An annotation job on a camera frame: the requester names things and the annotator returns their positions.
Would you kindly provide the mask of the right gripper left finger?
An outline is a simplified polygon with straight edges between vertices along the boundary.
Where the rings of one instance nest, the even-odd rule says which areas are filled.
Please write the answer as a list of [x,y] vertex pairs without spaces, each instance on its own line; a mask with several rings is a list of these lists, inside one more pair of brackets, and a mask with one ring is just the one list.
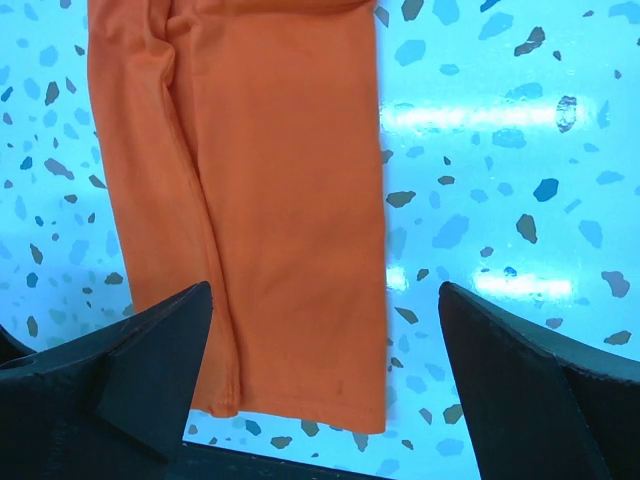
[[2,478],[165,478],[212,311],[211,288],[201,282],[40,352],[3,330]]

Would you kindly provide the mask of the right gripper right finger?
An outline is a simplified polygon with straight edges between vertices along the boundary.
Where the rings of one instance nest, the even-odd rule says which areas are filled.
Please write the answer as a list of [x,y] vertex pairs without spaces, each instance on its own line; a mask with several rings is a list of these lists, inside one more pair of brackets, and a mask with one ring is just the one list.
[[438,312],[482,478],[638,478],[637,361],[451,282]]

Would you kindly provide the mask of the orange t-shirt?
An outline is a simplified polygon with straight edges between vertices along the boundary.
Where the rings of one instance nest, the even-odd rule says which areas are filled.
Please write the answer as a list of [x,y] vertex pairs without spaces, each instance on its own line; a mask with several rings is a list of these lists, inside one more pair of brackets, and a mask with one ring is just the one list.
[[206,281],[192,407],[386,424],[371,1],[92,1],[88,80],[134,306]]

